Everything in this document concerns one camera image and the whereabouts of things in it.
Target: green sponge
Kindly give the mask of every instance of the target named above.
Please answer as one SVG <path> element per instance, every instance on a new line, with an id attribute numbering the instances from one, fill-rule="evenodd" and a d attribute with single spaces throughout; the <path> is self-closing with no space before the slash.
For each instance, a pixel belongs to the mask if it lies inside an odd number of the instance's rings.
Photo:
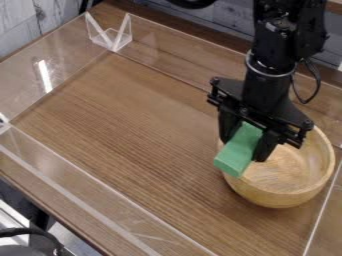
<path id="1" fill-rule="evenodd" d="M 214 159 L 214 165 L 234 177 L 241 177 L 247 169 L 262 130 L 243 122 L 233 139 L 225 145 Z"/>

